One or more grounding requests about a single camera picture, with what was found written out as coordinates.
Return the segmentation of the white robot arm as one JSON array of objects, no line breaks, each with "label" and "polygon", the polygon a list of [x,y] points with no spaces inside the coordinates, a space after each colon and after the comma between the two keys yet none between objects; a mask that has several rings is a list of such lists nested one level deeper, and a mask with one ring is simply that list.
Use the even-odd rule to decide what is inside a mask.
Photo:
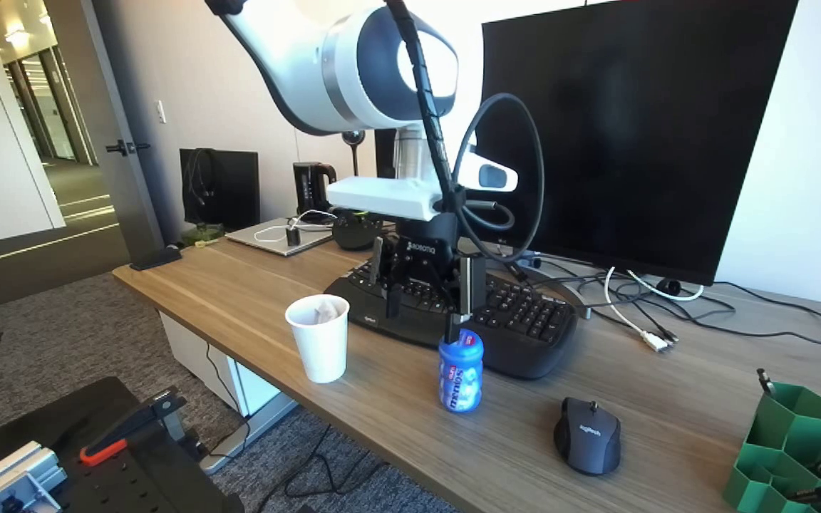
[{"label": "white robot arm", "polygon": [[434,225],[450,225],[434,246],[436,276],[457,271],[457,184],[466,90],[466,45],[416,17],[404,0],[379,0],[330,27],[310,24],[292,0],[205,0],[265,81],[280,115],[325,138],[396,128],[409,158],[392,181],[333,184],[329,199],[409,225],[410,266]]}]

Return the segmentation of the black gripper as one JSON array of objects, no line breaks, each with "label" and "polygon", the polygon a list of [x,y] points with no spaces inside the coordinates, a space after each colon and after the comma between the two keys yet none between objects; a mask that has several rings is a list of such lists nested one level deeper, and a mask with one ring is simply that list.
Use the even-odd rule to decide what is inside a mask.
[{"label": "black gripper", "polygon": [[[384,238],[375,239],[369,283],[379,285]],[[399,222],[384,276],[384,308],[399,315],[403,295],[413,280],[427,283],[450,308],[446,340],[454,343],[473,310],[484,302],[484,259],[460,252],[460,216],[436,215],[430,222]]]}]

